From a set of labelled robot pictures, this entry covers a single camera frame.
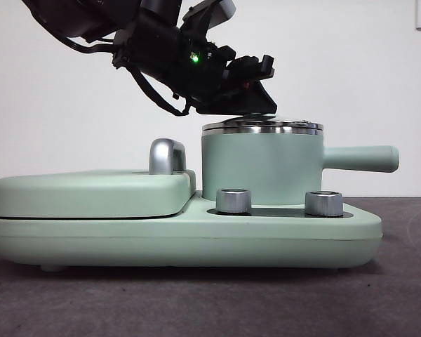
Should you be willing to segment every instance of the metal handle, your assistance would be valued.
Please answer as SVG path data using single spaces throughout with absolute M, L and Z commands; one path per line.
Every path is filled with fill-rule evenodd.
M 329 147 L 324 150 L 324 169 L 395 172 L 399 151 L 393 146 Z
M 186 171 L 185 148 L 173 139 L 156 139 L 149 150 L 149 174 L 173 174 Z

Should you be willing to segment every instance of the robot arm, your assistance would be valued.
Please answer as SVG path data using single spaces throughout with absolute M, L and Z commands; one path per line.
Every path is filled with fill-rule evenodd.
M 262 61 L 228 46 L 217 47 L 207 31 L 230 19 L 231 0 L 205 0 L 191 7 L 176 27 L 182 0 L 23 0 L 33 17 L 56 39 L 82 53 L 113 54 L 113 65 L 126 68 L 159 107 L 185 116 L 200 114 L 273 114 L 276 103 L 260 80 L 273 77 L 273 58 Z M 112 40 L 103 37 L 116 32 Z M 70 38 L 83 37 L 82 46 Z M 144 74 L 185 98 L 182 112 L 167 103 Z

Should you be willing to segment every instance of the silver handle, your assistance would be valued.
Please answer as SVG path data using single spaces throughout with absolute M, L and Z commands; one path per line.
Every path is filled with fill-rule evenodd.
M 149 150 L 149 174 L 173 174 L 186 171 L 185 148 L 173 139 L 156 139 Z

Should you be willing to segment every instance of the white wall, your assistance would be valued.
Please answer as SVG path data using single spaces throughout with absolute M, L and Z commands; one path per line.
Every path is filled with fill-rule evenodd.
M 397 173 L 327 171 L 324 187 L 345 195 L 421 196 L 421 32 L 414 28 L 414 1 L 236 5 L 236 15 L 210 40 L 239 55 L 276 58 L 276 75 L 265 86 L 280 115 L 324 124 L 328 146 L 401 151 Z M 159 137 L 183 142 L 188 166 L 199 172 L 201 126 L 221 119 L 169 116 L 108 55 L 69 50 L 23 3 L 0 0 L 0 177 L 146 168 L 149 145 Z

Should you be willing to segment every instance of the silver knob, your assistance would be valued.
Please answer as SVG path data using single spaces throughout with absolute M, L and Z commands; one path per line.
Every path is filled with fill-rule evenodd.
M 342 216 L 343 196 L 329 191 L 307 192 L 305 213 L 312 216 Z
M 216 209 L 220 213 L 250 213 L 251 192 L 236 188 L 218 190 Z

